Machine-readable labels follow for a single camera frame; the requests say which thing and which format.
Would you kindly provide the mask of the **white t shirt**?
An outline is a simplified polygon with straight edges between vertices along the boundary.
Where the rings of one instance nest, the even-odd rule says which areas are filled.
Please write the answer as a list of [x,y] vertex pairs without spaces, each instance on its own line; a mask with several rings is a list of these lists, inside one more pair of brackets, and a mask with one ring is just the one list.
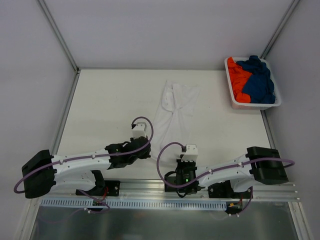
[[189,141],[194,110],[201,88],[166,81],[155,118],[151,140],[151,158],[171,142],[186,145]]

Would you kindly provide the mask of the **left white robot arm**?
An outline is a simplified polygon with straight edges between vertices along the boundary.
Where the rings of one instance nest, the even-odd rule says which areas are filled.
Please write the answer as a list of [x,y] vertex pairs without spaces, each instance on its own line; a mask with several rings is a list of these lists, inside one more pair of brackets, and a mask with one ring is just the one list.
[[27,199],[64,190],[75,191],[76,195],[102,195],[106,186],[103,171],[125,168],[138,159],[149,158],[150,153],[150,140],[143,136],[79,155],[60,156],[41,150],[21,168],[19,183],[24,189],[15,186],[14,192]]

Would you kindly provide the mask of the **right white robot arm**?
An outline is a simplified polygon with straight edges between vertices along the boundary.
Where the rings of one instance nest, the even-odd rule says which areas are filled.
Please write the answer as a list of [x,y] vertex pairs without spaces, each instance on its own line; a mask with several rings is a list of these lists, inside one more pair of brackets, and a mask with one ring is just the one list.
[[212,198],[240,198],[257,183],[287,183],[286,168],[295,164],[281,158],[276,149],[259,146],[249,147],[245,154],[223,164],[197,166],[197,158],[195,144],[181,147],[175,170],[162,177],[165,192],[175,192],[183,198],[207,189]]

